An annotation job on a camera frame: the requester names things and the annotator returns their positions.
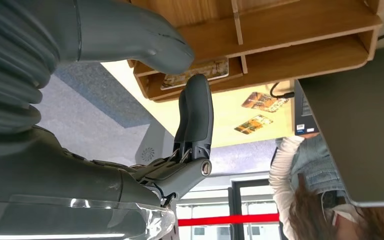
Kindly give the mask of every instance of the red barrier tape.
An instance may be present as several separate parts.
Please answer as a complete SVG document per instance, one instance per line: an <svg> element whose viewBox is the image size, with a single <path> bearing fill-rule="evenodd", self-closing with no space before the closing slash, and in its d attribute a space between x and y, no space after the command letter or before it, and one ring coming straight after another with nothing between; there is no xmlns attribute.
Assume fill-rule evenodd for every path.
<svg viewBox="0 0 384 240"><path fill-rule="evenodd" d="M179 227L221 224L244 224L244 223L276 223L279 222L279 213L256 214L256 215L232 215L205 218L179 219Z"/></svg>

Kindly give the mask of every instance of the face mask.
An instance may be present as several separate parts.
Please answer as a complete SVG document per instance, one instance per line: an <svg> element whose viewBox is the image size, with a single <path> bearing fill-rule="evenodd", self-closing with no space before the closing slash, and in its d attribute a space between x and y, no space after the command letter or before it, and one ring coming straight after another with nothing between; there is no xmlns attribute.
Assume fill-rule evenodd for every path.
<svg viewBox="0 0 384 240"><path fill-rule="evenodd" d="M333 221L332 224L336 225L338 216L343 217L344 219L347 219L353 223L357 223L357 220L359 219L359 214L357 213L356 209L349 204L339 205L333 210Z"/></svg>

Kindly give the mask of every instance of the brown hair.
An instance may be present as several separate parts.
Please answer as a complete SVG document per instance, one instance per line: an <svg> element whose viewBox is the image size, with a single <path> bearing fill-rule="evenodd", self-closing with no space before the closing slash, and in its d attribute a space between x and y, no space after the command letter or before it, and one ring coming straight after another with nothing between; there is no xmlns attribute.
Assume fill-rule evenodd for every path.
<svg viewBox="0 0 384 240"><path fill-rule="evenodd" d="M305 186L304 177L298 176L299 187L289 209L289 222L297 240L336 240L332 219L323 215L322 203L315 192ZM361 216L358 236L361 240L384 240L384 207L357 208Z"/></svg>

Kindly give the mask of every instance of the screw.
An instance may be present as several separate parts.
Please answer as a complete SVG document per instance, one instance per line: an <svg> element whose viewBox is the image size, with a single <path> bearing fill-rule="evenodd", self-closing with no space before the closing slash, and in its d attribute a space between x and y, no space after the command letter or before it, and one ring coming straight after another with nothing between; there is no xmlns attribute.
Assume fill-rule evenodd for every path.
<svg viewBox="0 0 384 240"><path fill-rule="evenodd" d="M208 176L211 173L211 162L210 161L204 161L201 165L201 174L203 176Z"/></svg>

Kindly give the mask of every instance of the wooden shelf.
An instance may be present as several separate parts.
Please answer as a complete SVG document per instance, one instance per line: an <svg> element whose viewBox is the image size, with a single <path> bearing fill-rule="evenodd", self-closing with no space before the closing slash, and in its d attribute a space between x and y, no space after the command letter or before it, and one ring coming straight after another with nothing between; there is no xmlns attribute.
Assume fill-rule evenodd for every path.
<svg viewBox="0 0 384 240"><path fill-rule="evenodd" d="M357 34L325 39L246 56L248 74L210 85L212 93L220 93L290 79L307 78L359 68L369 53ZM156 102L178 99L165 96Z"/></svg>
<svg viewBox="0 0 384 240"><path fill-rule="evenodd" d="M382 24L362 0L300 0L241 15L240 22L242 45L238 44L233 17L178 30L199 63L367 32ZM135 69L139 76L153 73L142 63Z"/></svg>
<svg viewBox="0 0 384 240"><path fill-rule="evenodd" d="M239 57L229 59L229 76L209 81L210 86L213 84L222 83L243 75L241 68L241 60ZM164 99L167 97L179 98L180 92L184 87L176 87L167 90L161 90L165 74L157 73L148 76L147 97L150 100Z"/></svg>
<svg viewBox="0 0 384 240"><path fill-rule="evenodd" d="M213 93L358 68L374 58L383 0L132 0L168 19L195 52L192 64L230 59L229 77ZM164 74L137 62L143 96L161 90Z"/></svg>

